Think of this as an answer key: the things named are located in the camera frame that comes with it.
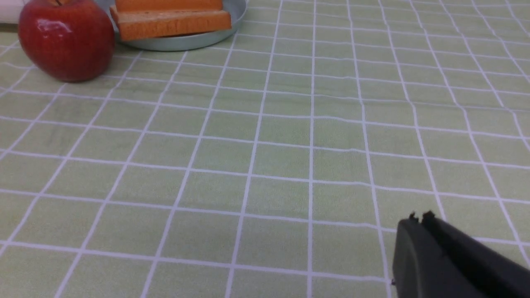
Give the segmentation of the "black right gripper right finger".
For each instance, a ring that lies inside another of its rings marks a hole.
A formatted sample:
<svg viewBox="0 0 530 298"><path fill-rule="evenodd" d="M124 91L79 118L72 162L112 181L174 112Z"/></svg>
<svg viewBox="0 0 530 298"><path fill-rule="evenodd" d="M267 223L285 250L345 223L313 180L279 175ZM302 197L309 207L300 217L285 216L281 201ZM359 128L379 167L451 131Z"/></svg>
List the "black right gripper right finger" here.
<svg viewBox="0 0 530 298"><path fill-rule="evenodd" d="M487 298L528 298L529 270L502 256L454 226L423 213L422 226L458 271Z"/></svg>

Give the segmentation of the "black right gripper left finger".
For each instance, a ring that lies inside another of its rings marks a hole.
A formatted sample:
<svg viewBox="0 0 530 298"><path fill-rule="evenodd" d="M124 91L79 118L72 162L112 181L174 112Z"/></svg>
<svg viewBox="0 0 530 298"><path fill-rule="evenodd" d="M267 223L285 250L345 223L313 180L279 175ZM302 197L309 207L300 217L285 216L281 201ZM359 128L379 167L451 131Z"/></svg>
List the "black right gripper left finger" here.
<svg viewBox="0 0 530 298"><path fill-rule="evenodd" d="M481 296L414 219L402 219L397 225L392 274L399 298Z"/></svg>

